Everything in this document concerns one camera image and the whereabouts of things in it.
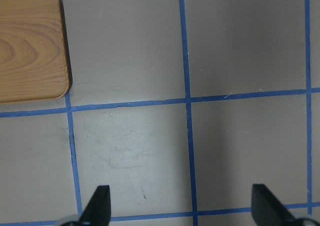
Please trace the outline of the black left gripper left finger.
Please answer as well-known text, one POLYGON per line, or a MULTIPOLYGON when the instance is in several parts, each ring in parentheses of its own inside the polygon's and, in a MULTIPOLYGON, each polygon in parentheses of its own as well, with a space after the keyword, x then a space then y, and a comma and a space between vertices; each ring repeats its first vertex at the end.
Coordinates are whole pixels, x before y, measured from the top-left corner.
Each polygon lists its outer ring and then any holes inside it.
POLYGON ((110 221, 110 186, 100 185, 96 188, 77 223, 80 226, 108 226, 110 221))

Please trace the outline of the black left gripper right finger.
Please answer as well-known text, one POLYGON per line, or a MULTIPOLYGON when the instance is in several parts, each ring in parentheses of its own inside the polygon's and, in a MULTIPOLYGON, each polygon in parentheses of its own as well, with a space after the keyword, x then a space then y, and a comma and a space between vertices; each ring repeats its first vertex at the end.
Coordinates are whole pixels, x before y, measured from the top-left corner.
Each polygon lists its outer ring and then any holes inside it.
POLYGON ((298 226, 297 220, 264 184, 251 188, 251 216, 257 226, 298 226))

